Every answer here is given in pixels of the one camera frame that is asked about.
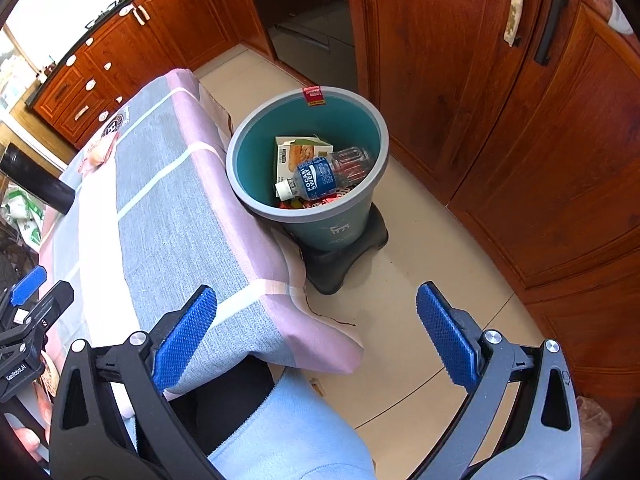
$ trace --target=red tag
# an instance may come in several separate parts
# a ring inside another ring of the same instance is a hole
[[[302,93],[305,96],[306,104],[309,106],[326,104],[324,96],[322,95],[322,89],[319,86],[308,86],[307,88],[303,88]]]

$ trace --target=gray trash can rim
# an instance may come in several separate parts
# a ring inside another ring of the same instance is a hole
[[[259,202],[255,198],[249,196],[249,194],[242,188],[242,185],[236,177],[237,171],[236,167],[234,166],[236,163],[234,159],[237,158],[234,157],[234,153],[236,152],[236,145],[244,139],[251,127],[255,123],[257,123],[257,121],[260,120],[260,118],[263,117],[265,113],[279,107],[284,103],[288,103],[296,99],[304,99],[302,89],[291,90],[289,92],[285,92],[284,94],[280,94],[256,108],[244,121],[242,121],[238,128],[236,128],[235,134],[231,137],[231,142],[229,143],[228,149],[226,150],[226,174],[229,178],[232,189],[234,190],[235,194],[238,195],[240,199],[249,206],[249,208],[251,208],[255,212],[258,212],[265,218],[284,223],[307,223],[330,218],[351,208],[354,203],[369,198],[371,195],[369,184],[372,184],[374,186],[380,180],[382,174],[384,173],[388,161],[389,136],[388,130],[386,128],[386,123],[382,118],[380,112],[369,101],[359,96],[358,94],[355,94],[354,92],[350,92],[342,88],[334,88],[331,86],[322,86],[321,88],[322,94],[324,94],[325,96],[330,96],[346,101],[357,101],[362,106],[363,110],[365,110],[370,115],[371,119],[374,123],[376,123],[378,128],[381,129],[380,153],[378,154],[376,163],[373,165],[371,172],[362,181],[362,183],[348,194],[349,200],[338,199],[329,204],[313,207],[310,209],[289,210],[279,209],[277,207],[263,204],[262,202]]]

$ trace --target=black pipe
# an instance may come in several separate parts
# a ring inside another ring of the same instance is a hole
[[[0,171],[62,214],[69,212],[76,199],[73,188],[56,179],[15,144],[9,143],[4,150],[0,159]]]

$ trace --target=human hand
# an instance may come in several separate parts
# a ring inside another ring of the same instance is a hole
[[[47,439],[47,443],[49,442],[49,435],[51,429],[51,413],[53,409],[53,405],[49,400],[49,396],[44,391],[44,388],[39,383],[33,383],[33,387],[36,391],[36,395],[38,397],[38,410],[40,411],[40,415],[42,416],[45,423],[45,438]],[[14,429],[14,433],[24,446],[31,457],[39,462],[42,457],[38,453],[38,448],[40,447],[40,439],[38,436],[33,433],[29,428],[17,428]]]

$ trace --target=trash can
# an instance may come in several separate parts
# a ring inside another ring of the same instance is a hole
[[[280,222],[303,244],[332,251],[362,234],[373,189],[386,168],[389,137],[382,115],[363,97],[327,86],[322,87],[322,94],[323,105],[307,104],[300,89],[255,109],[231,139],[226,172],[236,195],[252,211]],[[363,182],[338,200],[309,209],[280,209],[273,181],[276,136],[318,136],[335,151],[359,146],[375,164]]]

